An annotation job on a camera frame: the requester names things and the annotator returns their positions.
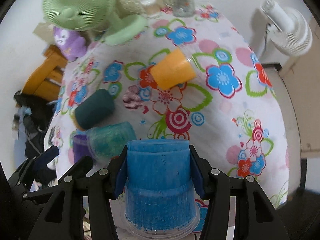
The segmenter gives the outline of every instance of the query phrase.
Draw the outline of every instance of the blue cup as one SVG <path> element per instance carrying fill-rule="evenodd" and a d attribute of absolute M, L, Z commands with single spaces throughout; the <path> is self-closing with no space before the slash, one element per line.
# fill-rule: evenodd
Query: blue cup
<path fill-rule="evenodd" d="M 137 229 L 173 230 L 195 219 L 188 140 L 128 142 L 125 217 Z"/>

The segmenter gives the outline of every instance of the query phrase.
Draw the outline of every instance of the screw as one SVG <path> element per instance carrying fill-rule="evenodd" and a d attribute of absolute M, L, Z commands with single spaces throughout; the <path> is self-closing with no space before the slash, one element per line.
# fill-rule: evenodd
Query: screw
<path fill-rule="evenodd" d="M 65 181 L 65 182 L 70 182 L 70 181 L 72 181 L 72 176 L 66 176 L 66 177 L 64 178 L 64 181 Z"/>
<path fill-rule="evenodd" d="M 107 175 L 107 174 L 108 174 L 108 170 L 107 170 L 107 169 L 101 169 L 101 170 L 99 171 L 99 174 L 100 174 L 100 175 Z"/>
<path fill-rule="evenodd" d="M 254 182 L 254 177 L 252 177 L 252 176 L 247 176 L 246 179 L 249 182 Z"/>
<path fill-rule="evenodd" d="M 218 169 L 212 169 L 211 170 L 211 174 L 212 175 L 219 175 L 220 174 L 220 171 Z"/>

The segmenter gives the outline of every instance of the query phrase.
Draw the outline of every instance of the purple plush toy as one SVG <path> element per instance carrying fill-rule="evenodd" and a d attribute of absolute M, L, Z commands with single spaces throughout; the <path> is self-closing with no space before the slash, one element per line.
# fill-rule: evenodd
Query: purple plush toy
<path fill-rule="evenodd" d="M 85 39 L 78 32 L 54 27 L 53 35 L 57 46 L 67 60 L 75 61 L 77 57 L 86 54 Z"/>

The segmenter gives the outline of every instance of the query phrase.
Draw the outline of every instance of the purple cup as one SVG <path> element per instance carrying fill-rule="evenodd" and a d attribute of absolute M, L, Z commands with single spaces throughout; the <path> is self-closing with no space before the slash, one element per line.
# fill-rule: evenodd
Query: purple cup
<path fill-rule="evenodd" d="M 94 157 L 90 153 L 88 147 L 88 138 L 85 134 L 77 134 L 72 138 L 72 140 L 75 163 L 83 156 L 90 156 L 94 160 Z"/>

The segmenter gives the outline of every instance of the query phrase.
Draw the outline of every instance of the floral tablecloth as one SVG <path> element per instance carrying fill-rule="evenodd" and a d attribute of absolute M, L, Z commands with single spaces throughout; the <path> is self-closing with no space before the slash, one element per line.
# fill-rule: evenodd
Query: floral tablecloth
<path fill-rule="evenodd" d="M 161 90 L 150 67 L 182 46 L 191 52 L 197 78 Z M 73 164 L 71 113 L 97 89 L 113 96 L 116 110 L 103 124 L 128 121 L 137 138 L 189 139 L 212 167 L 228 176 L 254 176 L 275 207 L 285 202 L 289 179 L 284 123 L 272 85 L 256 55 L 233 25 L 211 5 L 191 18 L 165 8 L 145 31 L 123 45 L 92 43 L 67 65 L 45 145 L 60 148 L 58 178 Z M 123 196 L 115 201 L 123 204 Z M 196 199 L 201 220 L 207 203 Z M 121 226 L 119 208 L 115 223 Z"/>

